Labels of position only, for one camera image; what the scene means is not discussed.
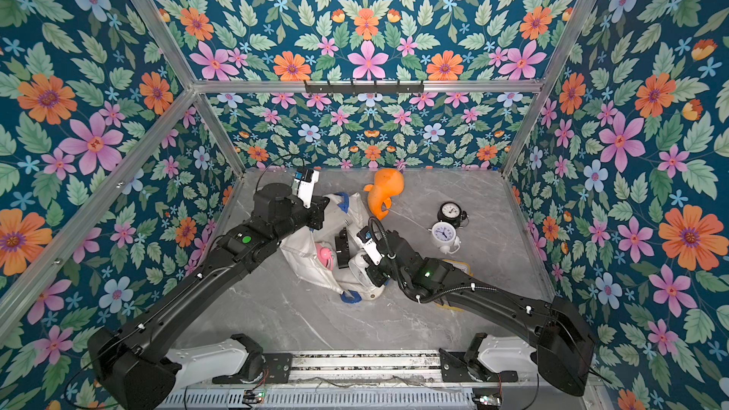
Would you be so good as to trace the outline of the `white twin-bell alarm clock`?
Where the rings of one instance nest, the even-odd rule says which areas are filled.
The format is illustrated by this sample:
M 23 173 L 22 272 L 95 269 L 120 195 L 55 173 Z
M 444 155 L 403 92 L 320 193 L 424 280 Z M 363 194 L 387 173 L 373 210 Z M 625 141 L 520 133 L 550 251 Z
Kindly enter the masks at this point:
M 436 222 L 430 233 L 432 243 L 442 254 L 456 254 L 461 248 L 457 229 L 448 222 Z

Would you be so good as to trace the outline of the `white canvas tote bag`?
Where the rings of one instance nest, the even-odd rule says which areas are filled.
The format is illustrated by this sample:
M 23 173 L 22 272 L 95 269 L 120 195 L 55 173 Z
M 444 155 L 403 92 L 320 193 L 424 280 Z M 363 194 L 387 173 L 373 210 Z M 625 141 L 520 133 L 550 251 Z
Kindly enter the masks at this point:
M 281 244 L 281 252 L 297 277 L 340 295 L 343 302 L 374 301 L 385 287 L 366 274 L 368 256 L 357 233 L 368 225 L 369 212 L 358 194 L 335 193 L 320 230 L 304 228 Z

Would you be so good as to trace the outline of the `small black alarm clock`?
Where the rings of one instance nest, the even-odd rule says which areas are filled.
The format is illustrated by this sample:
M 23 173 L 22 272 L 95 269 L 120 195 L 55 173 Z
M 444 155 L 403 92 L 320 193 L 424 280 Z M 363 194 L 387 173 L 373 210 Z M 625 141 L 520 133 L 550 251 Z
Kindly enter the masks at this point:
M 468 214 L 461 205 L 455 201 L 446 201 L 440 205 L 437 218 L 439 222 L 445 222 L 453 226 L 455 229 L 464 227 L 469 222 Z

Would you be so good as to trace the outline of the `black purple-face alarm clock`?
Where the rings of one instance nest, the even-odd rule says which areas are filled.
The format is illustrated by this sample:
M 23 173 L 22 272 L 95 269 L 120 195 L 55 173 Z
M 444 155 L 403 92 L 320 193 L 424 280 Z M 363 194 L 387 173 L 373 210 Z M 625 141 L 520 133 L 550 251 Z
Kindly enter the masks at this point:
M 349 248 L 349 232 L 346 228 L 339 231 L 334 237 L 334 242 L 337 268 L 340 270 L 347 269 L 351 260 L 351 253 Z

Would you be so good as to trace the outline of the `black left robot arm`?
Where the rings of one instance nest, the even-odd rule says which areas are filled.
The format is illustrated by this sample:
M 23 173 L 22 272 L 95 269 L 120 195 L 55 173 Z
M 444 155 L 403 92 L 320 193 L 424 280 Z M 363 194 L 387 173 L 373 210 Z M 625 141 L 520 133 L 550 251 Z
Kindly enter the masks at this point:
M 321 229 L 329 204 L 321 196 L 303 201 L 284 183 L 257 191 L 250 218 L 226 233 L 174 290 L 121 328 L 91 336 L 87 348 L 97 381 L 123 409 L 154 409 L 173 391 L 210 379 L 257 381 L 264 372 L 262 349 L 245 334 L 191 349 L 173 345 L 285 238 Z

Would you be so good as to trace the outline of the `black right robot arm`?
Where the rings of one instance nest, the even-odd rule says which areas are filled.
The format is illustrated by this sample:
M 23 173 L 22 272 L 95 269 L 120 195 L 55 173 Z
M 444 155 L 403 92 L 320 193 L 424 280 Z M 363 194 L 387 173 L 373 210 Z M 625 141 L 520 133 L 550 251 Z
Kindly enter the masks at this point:
M 506 328 L 533 348 L 541 378 L 571 396 L 585 394 L 598 339 L 570 300 L 533 299 L 479 281 L 443 259 L 422 257 L 395 231 L 364 228 L 357 238 L 371 282 L 391 279 L 415 303 L 444 303 Z

